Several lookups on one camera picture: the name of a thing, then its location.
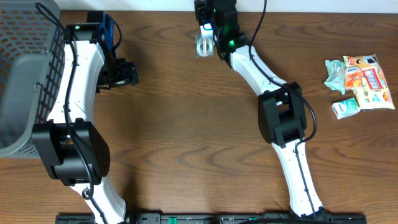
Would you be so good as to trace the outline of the green Kleenex tissue pack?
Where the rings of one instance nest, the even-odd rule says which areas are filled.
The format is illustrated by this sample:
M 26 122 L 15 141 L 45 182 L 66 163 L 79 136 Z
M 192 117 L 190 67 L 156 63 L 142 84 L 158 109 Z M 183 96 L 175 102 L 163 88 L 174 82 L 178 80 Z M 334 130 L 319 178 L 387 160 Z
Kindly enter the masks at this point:
M 331 108 L 337 119 L 347 118 L 360 112 L 359 105 L 355 98 L 335 102 L 331 105 Z

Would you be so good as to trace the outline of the white barcode scanner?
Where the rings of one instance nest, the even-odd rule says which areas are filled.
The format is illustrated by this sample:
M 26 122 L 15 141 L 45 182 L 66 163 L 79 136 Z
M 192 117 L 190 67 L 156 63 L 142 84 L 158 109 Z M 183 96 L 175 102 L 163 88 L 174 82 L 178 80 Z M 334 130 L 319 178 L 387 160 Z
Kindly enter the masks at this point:
M 200 26 L 200 37 L 202 39 L 213 39 L 213 28 L 210 23 Z

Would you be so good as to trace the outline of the dark grey plastic basket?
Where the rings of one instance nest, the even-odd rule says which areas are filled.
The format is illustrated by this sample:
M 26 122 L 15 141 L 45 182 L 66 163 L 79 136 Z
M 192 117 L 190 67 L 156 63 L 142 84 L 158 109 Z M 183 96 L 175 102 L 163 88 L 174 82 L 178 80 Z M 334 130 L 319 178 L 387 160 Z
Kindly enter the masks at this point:
M 37 159 L 31 138 L 57 98 L 65 63 L 62 30 L 30 0 L 1 1 L 1 157 Z

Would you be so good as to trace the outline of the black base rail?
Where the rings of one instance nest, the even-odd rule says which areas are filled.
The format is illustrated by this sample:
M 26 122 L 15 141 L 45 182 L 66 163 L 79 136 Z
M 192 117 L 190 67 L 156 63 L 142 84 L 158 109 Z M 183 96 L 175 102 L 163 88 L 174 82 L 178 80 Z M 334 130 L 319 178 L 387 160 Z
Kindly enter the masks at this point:
M 367 224 L 364 215 L 322 215 L 320 220 L 292 218 L 289 214 L 267 213 L 265 215 L 161 215 L 158 213 L 140 213 L 126 223 L 135 224 L 264 224 L 264 223 L 339 223 Z

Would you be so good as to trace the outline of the white blue snack bag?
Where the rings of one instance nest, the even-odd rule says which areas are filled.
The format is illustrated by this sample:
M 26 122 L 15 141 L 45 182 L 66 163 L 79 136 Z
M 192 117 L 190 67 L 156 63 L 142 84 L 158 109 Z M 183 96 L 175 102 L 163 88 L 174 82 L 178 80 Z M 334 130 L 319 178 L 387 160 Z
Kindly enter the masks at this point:
M 387 80 L 376 54 L 344 56 L 343 59 L 346 70 L 360 69 L 362 85 L 353 90 L 360 110 L 395 109 Z

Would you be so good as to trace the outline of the orange Kleenex tissue pack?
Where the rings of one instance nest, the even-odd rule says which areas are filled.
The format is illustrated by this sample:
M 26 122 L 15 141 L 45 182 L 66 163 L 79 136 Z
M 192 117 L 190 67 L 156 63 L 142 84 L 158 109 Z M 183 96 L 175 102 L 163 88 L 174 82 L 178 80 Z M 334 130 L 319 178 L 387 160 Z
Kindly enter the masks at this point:
M 362 78 L 361 78 L 361 68 L 360 67 L 348 67 L 345 68 L 345 89 L 355 90 L 361 88 Z

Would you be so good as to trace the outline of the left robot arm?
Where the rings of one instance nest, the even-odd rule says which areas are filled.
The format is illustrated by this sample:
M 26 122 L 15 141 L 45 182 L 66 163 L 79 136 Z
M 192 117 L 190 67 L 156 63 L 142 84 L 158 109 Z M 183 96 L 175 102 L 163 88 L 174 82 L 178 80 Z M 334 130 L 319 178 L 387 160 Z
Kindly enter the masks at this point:
M 113 40 L 119 25 L 104 11 L 90 11 L 84 23 L 63 26 L 43 5 L 37 9 L 61 29 L 65 65 L 47 120 L 35 124 L 32 139 L 48 175 L 77 192 L 89 214 L 57 215 L 57 223 L 134 223 L 135 216 L 109 178 L 110 151 L 95 128 L 94 100 L 101 90 L 137 85 L 136 66 L 117 58 Z

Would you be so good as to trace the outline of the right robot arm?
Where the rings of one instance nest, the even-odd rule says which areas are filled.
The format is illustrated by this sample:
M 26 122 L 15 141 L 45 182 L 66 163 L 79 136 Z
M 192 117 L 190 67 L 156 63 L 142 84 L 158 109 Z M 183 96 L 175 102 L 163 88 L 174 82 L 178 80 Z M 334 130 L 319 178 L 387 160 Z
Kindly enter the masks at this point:
M 319 218 L 323 208 L 314 188 L 305 155 L 306 113 L 313 110 L 298 83 L 279 78 L 260 58 L 253 37 L 240 30 L 236 1 L 194 2 L 195 17 L 207 44 L 198 44 L 202 56 L 213 45 L 221 60 L 240 74 L 257 95 L 258 126 L 277 153 L 287 182 L 290 209 L 298 218 Z

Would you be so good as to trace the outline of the teal wet wipes pack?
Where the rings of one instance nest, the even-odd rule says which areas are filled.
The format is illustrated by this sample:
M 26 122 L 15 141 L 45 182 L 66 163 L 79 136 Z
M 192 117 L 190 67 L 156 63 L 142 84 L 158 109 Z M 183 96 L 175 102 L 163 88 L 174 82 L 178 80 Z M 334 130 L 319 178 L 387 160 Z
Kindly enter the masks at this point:
M 325 60 L 328 78 L 324 81 L 325 86 L 333 91 L 345 94 L 345 63 L 339 60 Z

